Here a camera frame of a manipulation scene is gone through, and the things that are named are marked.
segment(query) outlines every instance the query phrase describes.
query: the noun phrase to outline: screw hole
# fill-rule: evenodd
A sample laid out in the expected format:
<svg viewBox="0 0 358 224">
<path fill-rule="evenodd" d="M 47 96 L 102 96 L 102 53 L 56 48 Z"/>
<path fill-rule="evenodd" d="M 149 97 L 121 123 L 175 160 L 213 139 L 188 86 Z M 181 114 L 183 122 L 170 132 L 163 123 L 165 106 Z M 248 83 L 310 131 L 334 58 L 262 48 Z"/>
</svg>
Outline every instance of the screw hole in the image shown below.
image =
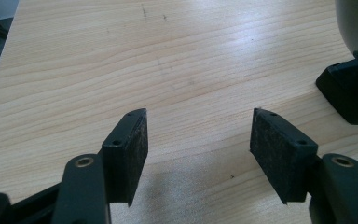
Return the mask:
<svg viewBox="0 0 358 224">
<path fill-rule="evenodd" d="M 343 167 L 353 167 L 354 166 L 353 162 L 351 162 L 348 159 L 343 158 L 343 157 L 333 157 L 332 161 L 333 161 L 333 163 L 338 164 Z"/>
<path fill-rule="evenodd" d="M 300 145 L 306 145 L 307 142 L 305 140 L 298 140 L 297 141 Z"/>
<path fill-rule="evenodd" d="M 90 166 L 92 163 L 94 162 L 94 159 L 91 158 L 91 157 L 84 157 L 84 158 L 81 158 L 79 160 L 77 160 L 75 162 L 75 166 L 76 167 L 86 167 L 86 166 Z"/>
<path fill-rule="evenodd" d="M 113 146 L 118 147 L 118 146 L 121 145 L 121 141 L 120 140 L 115 140 L 115 141 L 112 142 L 112 144 L 113 144 Z"/>
</svg>

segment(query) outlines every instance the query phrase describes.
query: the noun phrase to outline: wooden table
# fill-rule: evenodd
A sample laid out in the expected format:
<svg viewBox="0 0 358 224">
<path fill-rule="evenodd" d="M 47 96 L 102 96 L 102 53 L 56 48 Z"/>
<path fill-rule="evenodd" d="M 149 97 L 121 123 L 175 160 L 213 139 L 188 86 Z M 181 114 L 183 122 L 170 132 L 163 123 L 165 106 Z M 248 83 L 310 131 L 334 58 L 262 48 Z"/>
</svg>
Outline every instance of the wooden table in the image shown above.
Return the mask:
<svg viewBox="0 0 358 224">
<path fill-rule="evenodd" d="M 358 126 L 314 84 L 351 58 L 332 0 L 21 0 L 0 61 L 0 191 L 58 183 L 145 107 L 148 158 L 114 223 L 310 223 L 249 152 L 253 108 L 358 160 Z"/>
</svg>

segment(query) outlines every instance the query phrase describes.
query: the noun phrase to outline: black mount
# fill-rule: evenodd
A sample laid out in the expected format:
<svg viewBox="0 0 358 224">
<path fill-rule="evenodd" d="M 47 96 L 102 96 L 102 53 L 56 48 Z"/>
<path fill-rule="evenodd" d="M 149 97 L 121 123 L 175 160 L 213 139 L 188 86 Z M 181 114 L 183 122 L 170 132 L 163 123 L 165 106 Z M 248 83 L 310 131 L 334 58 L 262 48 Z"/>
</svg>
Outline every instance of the black mount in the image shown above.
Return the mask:
<svg viewBox="0 0 358 224">
<path fill-rule="evenodd" d="M 358 61 L 327 67 L 316 86 L 336 111 L 350 124 L 358 124 Z"/>
<path fill-rule="evenodd" d="M 68 161 L 60 184 L 13 205 L 0 193 L 0 223 L 110 223 L 109 203 L 132 204 L 147 151 L 146 110 L 131 111 L 98 154 Z"/>
<path fill-rule="evenodd" d="M 312 223 L 358 223 L 358 161 L 318 145 L 273 112 L 254 110 L 251 152 L 283 203 L 312 196 Z"/>
</svg>

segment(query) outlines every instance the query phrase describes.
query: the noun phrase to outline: metal screw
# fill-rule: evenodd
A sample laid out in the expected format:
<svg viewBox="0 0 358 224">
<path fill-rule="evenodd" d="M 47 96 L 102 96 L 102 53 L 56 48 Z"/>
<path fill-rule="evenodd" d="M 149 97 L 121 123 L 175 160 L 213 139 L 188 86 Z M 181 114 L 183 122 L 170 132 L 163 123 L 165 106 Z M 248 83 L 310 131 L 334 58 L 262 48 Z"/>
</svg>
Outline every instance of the metal screw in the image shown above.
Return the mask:
<svg viewBox="0 0 358 224">
<path fill-rule="evenodd" d="M 347 168 L 354 166 L 353 162 L 351 162 L 350 160 L 348 160 L 344 157 L 333 157 L 331 159 L 331 161 L 335 164 L 338 164 L 340 166 L 347 167 Z"/>
<path fill-rule="evenodd" d="M 94 162 L 94 159 L 91 157 L 84 157 L 75 162 L 75 166 L 78 168 L 90 166 Z"/>
</svg>

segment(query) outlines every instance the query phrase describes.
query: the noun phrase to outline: black base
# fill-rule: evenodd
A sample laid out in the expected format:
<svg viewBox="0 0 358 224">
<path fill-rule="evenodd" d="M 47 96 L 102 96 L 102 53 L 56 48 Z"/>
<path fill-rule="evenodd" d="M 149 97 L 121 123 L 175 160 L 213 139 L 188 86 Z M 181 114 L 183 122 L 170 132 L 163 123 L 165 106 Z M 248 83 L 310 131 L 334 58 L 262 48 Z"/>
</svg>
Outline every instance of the black base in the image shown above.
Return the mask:
<svg viewBox="0 0 358 224">
<path fill-rule="evenodd" d="M 316 86 L 336 111 L 350 124 L 358 124 L 358 62 L 328 66 Z"/>
</svg>

